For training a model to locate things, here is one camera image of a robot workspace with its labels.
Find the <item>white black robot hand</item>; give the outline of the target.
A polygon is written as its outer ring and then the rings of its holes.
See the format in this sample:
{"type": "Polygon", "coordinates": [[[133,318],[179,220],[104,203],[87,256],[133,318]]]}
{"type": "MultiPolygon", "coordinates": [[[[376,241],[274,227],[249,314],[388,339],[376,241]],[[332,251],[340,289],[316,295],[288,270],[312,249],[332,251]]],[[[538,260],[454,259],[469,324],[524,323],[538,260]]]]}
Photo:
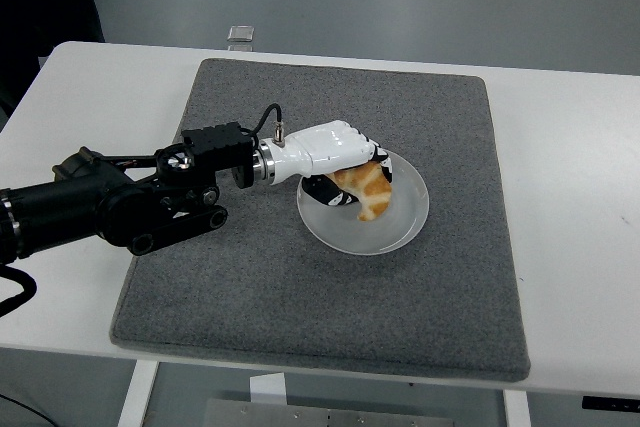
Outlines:
{"type": "Polygon", "coordinates": [[[294,132],[281,142],[259,143],[261,178],[271,185],[293,175],[316,201],[328,205],[361,204],[358,218],[373,220],[389,206],[392,163],[380,145],[344,121],[294,132]]]}

